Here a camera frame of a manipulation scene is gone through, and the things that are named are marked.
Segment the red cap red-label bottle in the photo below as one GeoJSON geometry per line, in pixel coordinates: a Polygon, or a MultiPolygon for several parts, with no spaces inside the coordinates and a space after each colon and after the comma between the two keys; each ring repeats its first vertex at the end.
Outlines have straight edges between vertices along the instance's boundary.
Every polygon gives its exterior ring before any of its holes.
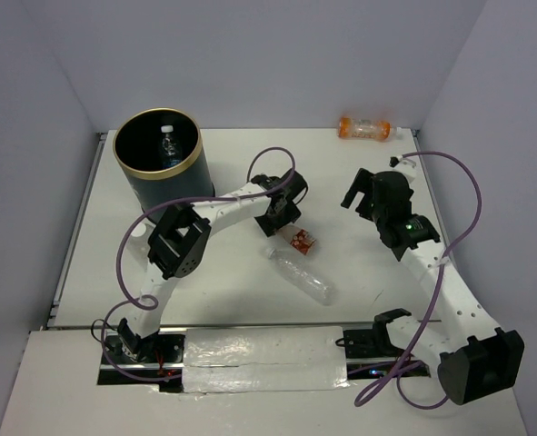
{"type": "Polygon", "coordinates": [[[296,225],[285,225],[278,234],[302,255],[308,255],[316,246],[317,240],[304,228],[296,225]]]}

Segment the long clear plastic bottle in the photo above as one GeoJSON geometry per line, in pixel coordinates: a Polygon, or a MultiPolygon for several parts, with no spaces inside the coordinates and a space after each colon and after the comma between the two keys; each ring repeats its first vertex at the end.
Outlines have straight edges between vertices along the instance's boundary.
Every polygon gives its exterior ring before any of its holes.
{"type": "Polygon", "coordinates": [[[322,306],[333,304],[336,288],[333,283],[298,252],[266,248],[266,259],[278,274],[322,306]]]}

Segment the crushed clear blue-label bottle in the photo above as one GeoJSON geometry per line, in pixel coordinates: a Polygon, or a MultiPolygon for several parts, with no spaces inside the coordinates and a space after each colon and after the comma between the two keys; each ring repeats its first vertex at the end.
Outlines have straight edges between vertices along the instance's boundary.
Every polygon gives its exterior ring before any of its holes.
{"type": "Polygon", "coordinates": [[[161,127],[159,154],[163,168],[172,168],[183,161],[182,147],[174,135],[174,127],[170,124],[161,127]]]}

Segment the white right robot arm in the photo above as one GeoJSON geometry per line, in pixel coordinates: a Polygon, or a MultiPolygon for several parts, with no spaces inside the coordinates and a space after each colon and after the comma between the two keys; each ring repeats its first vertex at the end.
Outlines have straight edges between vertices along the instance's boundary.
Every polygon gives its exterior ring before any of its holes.
{"type": "Polygon", "coordinates": [[[363,198],[355,211],[375,224],[383,244],[421,285],[444,332],[422,327],[405,309],[393,309],[376,315],[366,336],[346,332],[346,351],[413,355],[457,405],[510,389],[520,369],[524,341],[483,309],[445,257],[446,248],[432,223],[413,213],[408,178],[396,171],[359,169],[341,206],[349,208],[357,194],[363,198]]]}

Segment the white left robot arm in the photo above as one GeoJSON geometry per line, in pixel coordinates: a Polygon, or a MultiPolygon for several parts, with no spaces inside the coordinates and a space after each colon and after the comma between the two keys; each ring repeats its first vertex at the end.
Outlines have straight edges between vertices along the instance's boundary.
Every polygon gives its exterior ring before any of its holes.
{"type": "Polygon", "coordinates": [[[149,234],[139,296],[117,326],[123,352],[135,362],[154,354],[166,304],[180,280],[200,265],[215,234],[255,219],[264,235],[271,237],[300,218],[296,198],[307,191],[304,178],[289,170],[282,177],[258,174],[241,189],[213,200],[167,206],[149,234]]]}

